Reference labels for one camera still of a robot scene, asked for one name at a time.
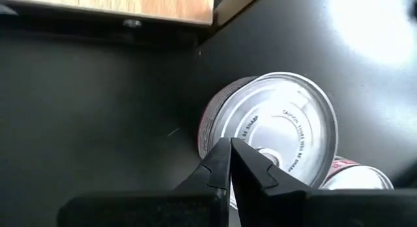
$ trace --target wooden shelf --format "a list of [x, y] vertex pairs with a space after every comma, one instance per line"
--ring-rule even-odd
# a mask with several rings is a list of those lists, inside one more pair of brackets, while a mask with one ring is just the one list
[[211, 25], [214, 0], [14, 0]]

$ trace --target tin can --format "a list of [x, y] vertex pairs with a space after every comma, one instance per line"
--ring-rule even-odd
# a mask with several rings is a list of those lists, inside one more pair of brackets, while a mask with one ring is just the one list
[[394, 189], [380, 170], [355, 161], [336, 157], [322, 189]]
[[328, 97], [311, 80], [273, 72], [237, 80], [209, 102], [199, 127], [200, 157], [222, 137], [244, 140], [288, 174], [319, 188], [336, 154], [338, 123]]

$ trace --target can label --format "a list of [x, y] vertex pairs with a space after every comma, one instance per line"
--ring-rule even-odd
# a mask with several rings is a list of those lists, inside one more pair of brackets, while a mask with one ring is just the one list
[[336, 157], [333, 160], [332, 167], [330, 168], [330, 171], [327, 174], [326, 180], [329, 180], [335, 174], [341, 172], [342, 170], [344, 170], [346, 168], [350, 168], [352, 166], [359, 166], [359, 165], [360, 164], [355, 162], [355, 161], [351, 161], [349, 159], [345, 159], [345, 158], [342, 158], [342, 157]]

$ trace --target can rim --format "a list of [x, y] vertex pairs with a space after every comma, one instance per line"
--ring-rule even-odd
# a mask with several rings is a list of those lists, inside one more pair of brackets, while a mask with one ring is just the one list
[[[326, 150], [326, 154], [324, 155], [323, 163], [321, 164], [321, 167], [319, 168], [319, 171], [317, 172], [317, 175], [312, 180], [311, 184], [308, 184], [309, 186], [313, 188], [319, 188], [324, 182], [326, 181], [327, 173], [329, 172], [331, 165], [333, 163], [333, 159], [337, 153], [338, 150], [338, 143], [339, 143], [339, 134], [338, 134], [338, 120], [336, 117], [336, 113], [334, 111], [333, 105], [330, 102], [330, 99], [326, 96], [324, 91], [312, 80], [309, 80], [308, 78], [301, 76], [299, 74], [291, 73], [291, 72], [271, 72], [268, 74], [264, 74], [262, 76], [258, 76], [257, 78], [253, 79], [252, 81], [248, 82], [247, 84], [243, 85], [240, 89], [235, 91], [233, 94], [231, 94], [228, 99], [222, 104], [222, 107], [220, 108], [220, 112], [224, 109], [224, 106], [226, 106], [231, 99], [236, 96], [237, 94], [241, 93], [242, 91], [247, 90], [248, 87], [250, 87], [251, 84], [254, 84], [255, 82], [271, 77], [271, 76], [277, 76], [277, 77], [287, 77], [293, 80], [298, 80], [299, 83], [306, 84], [306, 87], [310, 88], [314, 92], [316, 92], [317, 96], [321, 98], [322, 103], [320, 104], [320, 107], [323, 111], [323, 114], [325, 117], [328, 117], [330, 119], [329, 126], [330, 128], [326, 128], [327, 131], [330, 131], [328, 137], [327, 144], [330, 145], [329, 148]], [[213, 122], [213, 127], [210, 130], [210, 133], [216, 128], [216, 125], [218, 125], [220, 120], [220, 117], [216, 117]], [[213, 145], [214, 138], [209, 139], [210, 142], [209, 145]]]
[[394, 189], [394, 185], [392, 184], [390, 178], [388, 178], [387, 175], [385, 175], [385, 173], [383, 173], [381, 170], [379, 170], [378, 168], [374, 168], [371, 166], [365, 166], [368, 167], [369, 169], [375, 171], [378, 176], [381, 178], [382, 181], [384, 181], [384, 185], [386, 186], [386, 189]]
[[[220, 93], [222, 93], [225, 89], [227, 89], [230, 85], [232, 85], [232, 84], [234, 84], [235, 82], [237, 82], [237, 81], [239, 81], [239, 80], [243, 80], [243, 79], [245, 79], [245, 78], [251, 78], [251, 76], [248, 76], [248, 77], [243, 77], [243, 78], [240, 78], [240, 79], [238, 79], [238, 80], [235, 80], [235, 81], [233, 81], [233, 82], [231, 82], [231, 83], [229, 83], [229, 84], [227, 84], [226, 86], [224, 86], [223, 88], [221, 88], [211, 99], [210, 99], [210, 101], [208, 102], [208, 104], [206, 105], [206, 107], [205, 107], [205, 109], [204, 109], [204, 112], [203, 112], [203, 114], [201, 115], [201, 118], [200, 118], [200, 122], [199, 122], [199, 125], [198, 125], [198, 132], [197, 132], [197, 146], [198, 146], [198, 150], [199, 150], [199, 156], [200, 156], [200, 158], [203, 158], [203, 157], [205, 157], [206, 155], [207, 155], [207, 153], [208, 153], [208, 150], [209, 149], [211, 149], [211, 147], [212, 146], [214, 146], [214, 145], [211, 145], [211, 146], [209, 146], [208, 148], [203, 148], [203, 151], [201, 151], [201, 149], [202, 148], [200, 148], [200, 145], [201, 145], [201, 135], [200, 135], [200, 133], [201, 133], [201, 130], [200, 130], [200, 128], [201, 128], [201, 125], [203, 124], [203, 122], [204, 122], [204, 120], [205, 120], [205, 118], [209, 115], [209, 107], [210, 107], [210, 105], [216, 100], [216, 96], [218, 95], [218, 94], [220, 94]], [[258, 77], [256, 77], [256, 76], [252, 76], [252, 79], [251, 80], [248, 80], [248, 82], [246, 82], [246, 83], [244, 83], [241, 87], [239, 87], [236, 91], [233, 91], [233, 93], [231, 93], [228, 97], [227, 97], [227, 99], [225, 100], [225, 101], [223, 101], [222, 102], [222, 105], [219, 107], [219, 111], [223, 108], [223, 106], [226, 104], [226, 102], [237, 92], [237, 91], [239, 91], [240, 89], [242, 89], [244, 86], [246, 86], [246, 85], [248, 85], [248, 84], [250, 84], [250, 83], [252, 83], [253, 81], [255, 81], [256, 79], [258, 79]], [[216, 121], [217, 121], [217, 114], [218, 114], [218, 112], [216, 113], [216, 117], [215, 117], [215, 119], [214, 119], [214, 121], [213, 121], [213, 123], [212, 123], [212, 125], [211, 125], [211, 128], [209, 129], [210, 131], [209, 131], [209, 134], [211, 134], [212, 133], [212, 130], [213, 130], [213, 128], [214, 128], [214, 124], [216, 123]]]

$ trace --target black surface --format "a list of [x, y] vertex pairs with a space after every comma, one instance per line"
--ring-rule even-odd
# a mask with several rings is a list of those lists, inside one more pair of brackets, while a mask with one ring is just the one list
[[416, 201], [415, 189], [313, 190], [304, 204], [303, 226], [415, 226]]
[[197, 166], [165, 54], [8, 33], [0, 46], [3, 226], [55, 226], [77, 194], [173, 189]]
[[223, 138], [174, 190], [84, 194], [60, 208], [57, 226], [228, 226], [230, 164], [231, 141]]
[[412, 0], [260, 0], [193, 53], [1, 33], [0, 219], [53, 226], [82, 192], [172, 189], [197, 166], [210, 97], [274, 71], [326, 92], [341, 156], [407, 184], [417, 177], [417, 38], [400, 5]]

